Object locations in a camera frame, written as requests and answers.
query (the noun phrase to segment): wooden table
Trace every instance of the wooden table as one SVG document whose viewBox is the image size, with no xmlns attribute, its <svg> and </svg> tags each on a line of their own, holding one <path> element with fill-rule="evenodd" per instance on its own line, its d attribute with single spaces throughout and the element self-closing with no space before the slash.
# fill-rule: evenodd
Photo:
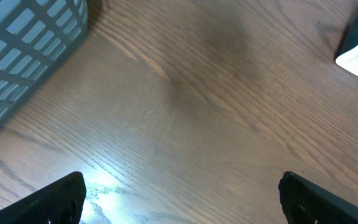
<svg viewBox="0 0 358 224">
<path fill-rule="evenodd" d="M 295 171 L 358 206 L 356 0 L 89 0 L 89 37 L 0 132 L 0 209 L 84 174 L 82 223 L 286 223 Z"/>
</svg>

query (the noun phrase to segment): lattice pattern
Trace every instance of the lattice pattern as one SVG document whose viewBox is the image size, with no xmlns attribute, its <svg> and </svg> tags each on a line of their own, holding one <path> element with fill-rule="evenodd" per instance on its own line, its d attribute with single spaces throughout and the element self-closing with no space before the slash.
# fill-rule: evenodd
<svg viewBox="0 0 358 224">
<path fill-rule="evenodd" d="M 85 0 L 0 0 L 0 119 L 86 32 Z"/>
</svg>

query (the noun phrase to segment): wood grain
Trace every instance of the wood grain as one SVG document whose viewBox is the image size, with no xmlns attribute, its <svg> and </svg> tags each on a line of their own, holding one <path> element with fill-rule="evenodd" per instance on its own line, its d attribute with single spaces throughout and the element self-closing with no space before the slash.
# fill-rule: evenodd
<svg viewBox="0 0 358 224">
<path fill-rule="evenodd" d="M 358 206 L 355 0 L 89 0 L 89 37 L 0 132 L 0 209 L 84 173 L 82 223 L 285 223 L 295 171 Z"/>
</svg>

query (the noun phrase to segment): gray basket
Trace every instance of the gray basket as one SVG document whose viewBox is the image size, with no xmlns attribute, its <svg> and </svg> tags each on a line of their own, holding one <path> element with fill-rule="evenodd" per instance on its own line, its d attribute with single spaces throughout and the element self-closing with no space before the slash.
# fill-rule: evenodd
<svg viewBox="0 0 358 224">
<path fill-rule="evenodd" d="M 85 39 L 85 0 L 0 0 L 0 127 Z"/>
</svg>

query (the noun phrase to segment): plastic basket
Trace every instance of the plastic basket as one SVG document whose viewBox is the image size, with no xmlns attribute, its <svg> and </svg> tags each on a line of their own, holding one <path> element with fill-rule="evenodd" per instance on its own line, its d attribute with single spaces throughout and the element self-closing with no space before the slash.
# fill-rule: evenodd
<svg viewBox="0 0 358 224">
<path fill-rule="evenodd" d="M 85 39 L 85 0 L 0 0 L 0 127 Z"/>
</svg>

